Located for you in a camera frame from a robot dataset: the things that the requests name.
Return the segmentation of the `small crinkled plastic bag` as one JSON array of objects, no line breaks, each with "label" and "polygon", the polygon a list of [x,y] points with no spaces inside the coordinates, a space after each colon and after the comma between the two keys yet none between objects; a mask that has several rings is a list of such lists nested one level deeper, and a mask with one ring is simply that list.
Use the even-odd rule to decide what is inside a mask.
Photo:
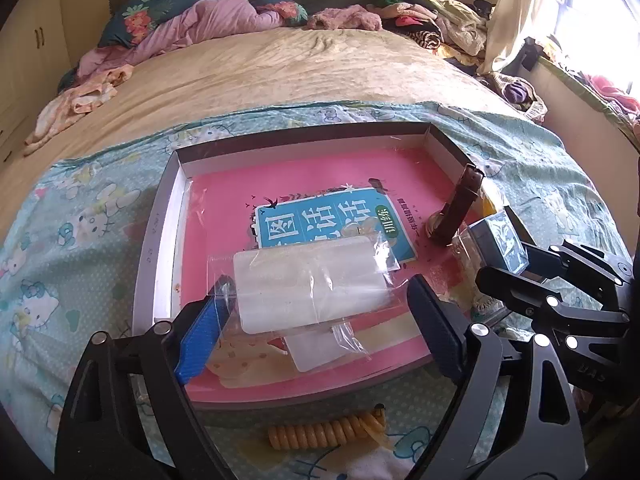
[{"label": "small crinkled plastic bag", "polygon": [[497,326],[506,316],[506,307],[482,287],[480,271],[485,269],[486,262],[468,228],[454,236],[452,251],[461,269],[462,295],[471,320],[489,327]]}]

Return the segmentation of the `blue small jewelry box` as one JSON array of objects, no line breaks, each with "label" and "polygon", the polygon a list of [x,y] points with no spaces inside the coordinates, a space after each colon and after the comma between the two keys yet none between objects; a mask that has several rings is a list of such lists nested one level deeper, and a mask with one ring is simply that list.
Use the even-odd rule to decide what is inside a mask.
[{"label": "blue small jewelry box", "polygon": [[504,210],[472,223],[468,230],[483,266],[513,274],[521,274],[528,267],[526,249]]}]

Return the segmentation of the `brown leather strap watch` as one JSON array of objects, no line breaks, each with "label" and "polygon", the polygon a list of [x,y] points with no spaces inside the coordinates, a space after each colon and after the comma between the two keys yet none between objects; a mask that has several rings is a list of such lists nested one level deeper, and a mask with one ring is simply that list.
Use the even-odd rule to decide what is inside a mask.
[{"label": "brown leather strap watch", "polygon": [[484,172],[477,166],[465,165],[448,202],[425,223],[425,233],[434,244],[447,246],[452,242],[466,214],[480,195],[484,177]]}]

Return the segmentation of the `white card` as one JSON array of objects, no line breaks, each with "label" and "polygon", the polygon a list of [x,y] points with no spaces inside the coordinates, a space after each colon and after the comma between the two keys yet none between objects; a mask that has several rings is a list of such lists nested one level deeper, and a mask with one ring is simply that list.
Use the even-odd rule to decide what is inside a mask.
[{"label": "white card", "polygon": [[299,373],[370,356],[355,323],[399,304],[399,263],[378,233],[242,250],[207,261],[207,286],[235,282],[222,334],[235,344],[279,341]]}]

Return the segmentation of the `grey cardboard box tray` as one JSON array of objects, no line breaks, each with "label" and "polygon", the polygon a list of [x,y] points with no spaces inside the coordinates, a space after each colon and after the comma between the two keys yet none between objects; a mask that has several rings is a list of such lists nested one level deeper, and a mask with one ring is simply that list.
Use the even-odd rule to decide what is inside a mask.
[{"label": "grey cardboard box tray", "polygon": [[204,408],[304,402],[430,357],[408,279],[463,276],[426,222],[472,159],[425,122],[371,122],[174,143],[142,245],[132,330],[214,295],[224,327],[186,387]]}]

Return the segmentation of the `basket of clothes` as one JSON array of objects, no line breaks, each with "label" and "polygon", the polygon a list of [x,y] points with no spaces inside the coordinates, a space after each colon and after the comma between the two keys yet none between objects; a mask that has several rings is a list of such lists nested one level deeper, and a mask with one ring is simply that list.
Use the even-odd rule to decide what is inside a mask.
[{"label": "basket of clothes", "polygon": [[537,124],[544,122],[548,107],[529,81],[503,73],[490,73],[486,76],[486,80],[489,87],[514,110],[524,114],[532,122]]}]

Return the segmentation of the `Hello Kitty blue blanket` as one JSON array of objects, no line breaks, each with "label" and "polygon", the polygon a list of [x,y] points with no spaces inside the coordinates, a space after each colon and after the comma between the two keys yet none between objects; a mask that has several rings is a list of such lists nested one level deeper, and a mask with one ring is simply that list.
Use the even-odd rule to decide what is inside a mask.
[{"label": "Hello Kitty blue blanket", "polygon": [[533,233],[626,256],[612,214],[551,131],[498,112],[435,102],[314,103],[153,128],[99,153],[64,157],[30,190],[1,248],[23,256],[1,280],[1,403],[46,467],[82,350],[97,330],[128,334],[145,223],[176,148],[230,136],[349,124],[428,122],[489,177]]}]

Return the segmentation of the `pile of clothes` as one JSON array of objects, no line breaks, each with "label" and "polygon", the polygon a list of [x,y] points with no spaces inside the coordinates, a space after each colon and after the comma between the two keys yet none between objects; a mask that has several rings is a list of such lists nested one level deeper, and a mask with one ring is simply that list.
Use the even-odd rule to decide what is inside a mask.
[{"label": "pile of clothes", "polygon": [[482,60],[486,53],[488,13],[459,0],[373,0],[368,10],[383,27],[421,47],[441,44]]}]

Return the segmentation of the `peach clothes on bed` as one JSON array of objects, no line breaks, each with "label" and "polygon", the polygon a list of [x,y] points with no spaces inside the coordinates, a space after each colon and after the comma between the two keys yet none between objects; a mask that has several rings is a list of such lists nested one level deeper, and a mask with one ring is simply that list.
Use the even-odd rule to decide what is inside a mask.
[{"label": "peach clothes on bed", "polygon": [[35,153],[62,131],[114,98],[117,88],[130,79],[133,71],[134,66],[130,64],[102,70],[79,86],[59,94],[39,113],[34,131],[25,140],[23,155]]}]

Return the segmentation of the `cream curtain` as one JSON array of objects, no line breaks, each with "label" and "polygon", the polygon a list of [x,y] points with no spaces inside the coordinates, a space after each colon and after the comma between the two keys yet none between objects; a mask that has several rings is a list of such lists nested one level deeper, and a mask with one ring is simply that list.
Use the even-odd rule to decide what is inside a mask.
[{"label": "cream curtain", "polygon": [[485,58],[479,75],[500,72],[521,51],[526,38],[548,36],[564,0],[498,0],[487,24]]}]

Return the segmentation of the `beige bed cover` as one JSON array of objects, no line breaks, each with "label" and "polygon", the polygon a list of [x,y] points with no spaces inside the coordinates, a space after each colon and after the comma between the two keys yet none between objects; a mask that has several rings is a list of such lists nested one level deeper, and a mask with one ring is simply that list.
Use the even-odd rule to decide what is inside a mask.
[{"label": "beige bed cover", "polygon": [[1,229],[55,162],[168,127],[249,108],[364,101],[446,105],[512,116],[461,70],[391,32],[273,29],[151,58],[106,102],[29,156],[1,153]]}]

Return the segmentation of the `pink fuzzy garment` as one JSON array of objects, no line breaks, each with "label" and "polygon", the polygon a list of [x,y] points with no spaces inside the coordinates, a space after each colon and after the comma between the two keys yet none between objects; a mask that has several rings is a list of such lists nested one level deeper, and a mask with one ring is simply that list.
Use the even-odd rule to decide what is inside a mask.
[{"label": "pink fuzzy garment", "polygon": [[377,32],[381,18],[359,4],[347,8],[326,8],[308,18],[306,27],[314,30],[361,29]]}]

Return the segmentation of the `floral dark blue pillow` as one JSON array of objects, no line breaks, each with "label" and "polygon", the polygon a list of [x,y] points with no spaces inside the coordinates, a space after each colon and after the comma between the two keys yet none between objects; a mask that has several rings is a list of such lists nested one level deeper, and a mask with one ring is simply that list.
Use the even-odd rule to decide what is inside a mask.
[{"label": "floral dark blue pillow", "polygon": [[98,47],[137,47],[158,26],[201,0],[128,0],[105,25]]}]

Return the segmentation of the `pink purple quilt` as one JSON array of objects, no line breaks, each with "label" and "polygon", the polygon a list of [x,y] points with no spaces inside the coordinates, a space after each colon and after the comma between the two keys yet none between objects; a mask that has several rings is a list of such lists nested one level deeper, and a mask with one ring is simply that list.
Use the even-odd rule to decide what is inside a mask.
[{"label": "pink purple quilt", "polygon": [[79,61],[76,79],[84,81],[96,72],[233,35],[265,32],[285,25],[276,11],[258,12],[248,0],[200,0],[188,10],[160,24],[137,47],[95,48]]}]

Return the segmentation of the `cream wardrobe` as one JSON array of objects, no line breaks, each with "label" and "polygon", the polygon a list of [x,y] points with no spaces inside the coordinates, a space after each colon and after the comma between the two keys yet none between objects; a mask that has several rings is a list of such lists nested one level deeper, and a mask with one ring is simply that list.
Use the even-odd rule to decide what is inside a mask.
[{"label": "cream wardrobe", "polygon": [[20,154],[70,69],[61,0],[17,0],[1,29],[1,162]]}]

